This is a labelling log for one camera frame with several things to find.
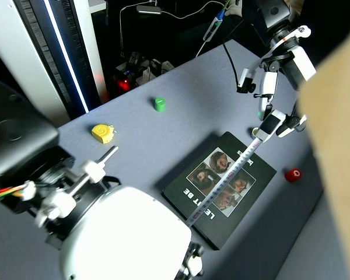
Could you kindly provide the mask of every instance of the gray table surface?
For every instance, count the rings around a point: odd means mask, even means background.
[[[238,73],[257,59],[234,41],[227,47]],[[163,113],[153,108],[159,96],[167,103]],[[289,113],[296,96],[280,74],[274,107]],[[257,107],[252,94],[236,93],[230,63],[219,46],[67,123],[59,129],[61,146],[79,166],[118,145],[106,164],[107,173],[176,213],[161,196],[163,188],[225,131],[248,145],[248,128],[260,123]],[[100,123],[117,130],[110,144],[102,145],[90,134]],[[257,154],[278,172],[224,247],[213,251],[192,231],[192,240],[205,246],[203,279],[274,279],[322,192],[306,131],[282,139],[274,136]],[[289,184],[282,171],[293,167],[302,168],[303,178]],[[31,217],[11,215],[0,205],[0,279],[59,279],[58,253],[43,243],[45,235]]]

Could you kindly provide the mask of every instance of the green object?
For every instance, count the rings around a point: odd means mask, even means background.
[[[163,112],[166,109],[166,99],[157,97],[155,100],[155,109],[157,112]]]

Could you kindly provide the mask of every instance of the ruler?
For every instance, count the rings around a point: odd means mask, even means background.
[[[185,224],[190,228],[198,218],[204,213],[208,207],[212,204],[214,199],[224,190],[228,183],[234,178],[237,172],[244,166],[248,159],[253,155],[255,150],[261,145],[263,141],[259,138],[255,138],[252,143],[246,148],[242,155],[236,160],[236,162],[229,168],[224,176],[218,181],[211,192],[205,197],[201,204],[192,212]]]

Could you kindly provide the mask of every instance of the red bottle cap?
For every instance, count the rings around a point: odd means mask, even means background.
[[[293,168],[291,171],[285,173],[285,178],[288,182],[295,182],[301,179],[302,173],[299,169]]]

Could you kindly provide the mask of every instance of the photo collage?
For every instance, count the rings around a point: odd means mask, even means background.
[[[187,176],[187,180],[206,196],[234,163],[224,151],[216,148]],[[256,179],[242,168],[213,204],[228,217],[255,182]]]

